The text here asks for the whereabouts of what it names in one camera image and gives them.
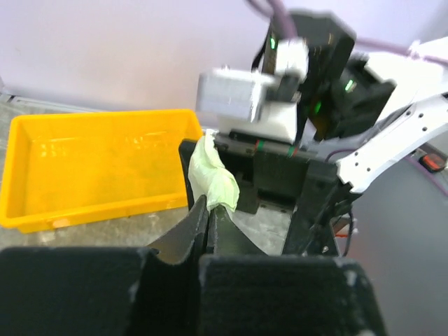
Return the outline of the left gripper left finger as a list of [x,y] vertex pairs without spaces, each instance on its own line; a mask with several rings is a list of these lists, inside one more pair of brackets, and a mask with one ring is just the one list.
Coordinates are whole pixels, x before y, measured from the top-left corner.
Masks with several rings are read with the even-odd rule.
[[152,246],[1,252],[2,335],[194,335],[204,198]]

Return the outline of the pale green plastic bag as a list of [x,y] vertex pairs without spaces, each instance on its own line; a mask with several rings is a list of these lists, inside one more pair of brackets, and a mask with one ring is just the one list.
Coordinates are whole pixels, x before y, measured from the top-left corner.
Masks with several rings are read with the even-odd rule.
[[224,206],[232,215],[239,200],[239,186],[234,175],[228,171],[220,159],[214,140],[217,132],[206,129],[197,141],[188,166],[193,199],[206,197],[208,211]]

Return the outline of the yellow plastic tray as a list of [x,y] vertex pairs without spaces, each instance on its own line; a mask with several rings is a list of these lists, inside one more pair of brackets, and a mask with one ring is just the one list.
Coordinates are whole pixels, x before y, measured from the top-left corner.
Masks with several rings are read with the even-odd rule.
[[184,207],[178,149],[201,135],[188,109],[15,117],[1,225],[30,233]]

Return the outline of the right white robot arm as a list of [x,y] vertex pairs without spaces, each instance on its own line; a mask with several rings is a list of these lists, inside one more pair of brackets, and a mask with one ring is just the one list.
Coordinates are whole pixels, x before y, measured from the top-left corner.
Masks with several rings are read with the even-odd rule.
[[274,9],[250,70],[199,75],[197,110],[215,115],[218,131],[183,141],[179,154],[189,208],[209,212],[210,252],[259,253],[232,213],[268,204],[291,214],[283,253],[338,255],[354,201],[447,129],[444,89],[381,119],[397,83],[354,55],[355,43],[331,13]]

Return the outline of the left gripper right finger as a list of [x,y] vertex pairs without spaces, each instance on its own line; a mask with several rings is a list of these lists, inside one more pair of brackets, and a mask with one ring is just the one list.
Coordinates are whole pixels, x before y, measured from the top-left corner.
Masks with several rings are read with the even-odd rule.
[[349,258],[223,254],[221,206],[210,215],[214,252],[199,261],[200,335],[384,335],[363,268]]

